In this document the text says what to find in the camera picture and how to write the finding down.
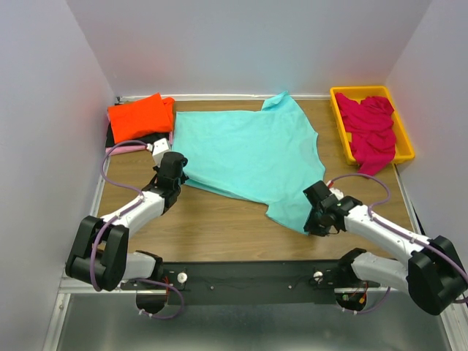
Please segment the teal t shirt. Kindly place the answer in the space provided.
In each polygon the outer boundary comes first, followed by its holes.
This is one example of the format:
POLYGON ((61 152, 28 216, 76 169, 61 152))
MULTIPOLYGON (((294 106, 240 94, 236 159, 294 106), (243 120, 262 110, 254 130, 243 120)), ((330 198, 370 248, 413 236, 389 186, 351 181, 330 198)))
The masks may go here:
POLYGON ((258 111, 178 112, 173 150, 188 164, 187 184, 267 205, 266 216, 303 233, 312 209, 303 191, 325 175, 318 134, 282 92, 258 111))

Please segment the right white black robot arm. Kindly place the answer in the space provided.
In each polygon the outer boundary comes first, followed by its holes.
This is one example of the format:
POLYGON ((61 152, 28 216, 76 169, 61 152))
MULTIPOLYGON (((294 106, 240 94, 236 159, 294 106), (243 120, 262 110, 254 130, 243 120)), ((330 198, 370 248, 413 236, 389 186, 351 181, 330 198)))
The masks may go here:
POLYGON ((453 303, 466 303, 467 272, 450 240, 429 238, 392 223, 371 206, 351 196, 341 196, 331 184, 318 181, 304 190, 312 206, 304 230, 326 236, 332 229, 352 232, 391 254, 378 257, 353 249, 329 273, 314 274, 318 285, 351 287, 373 282, 408 294, 424 312, 438 315, 453 303))

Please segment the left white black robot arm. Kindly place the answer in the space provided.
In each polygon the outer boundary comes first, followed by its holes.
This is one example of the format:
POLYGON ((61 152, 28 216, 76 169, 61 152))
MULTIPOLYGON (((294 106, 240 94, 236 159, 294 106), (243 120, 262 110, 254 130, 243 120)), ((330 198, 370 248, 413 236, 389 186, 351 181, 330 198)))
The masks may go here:
POLYGON ((154 167, 156 174, 138 196, 103 217, 87 216, 79 227, 69 253, 65 273, 88 283, 96 291, 112 291, 122 280, 137 279, 147 289, 162 280, 161 257, 147 252, 128 254, 131 235, 165 214, 177 201, 187 158, 168 151, 154 167))

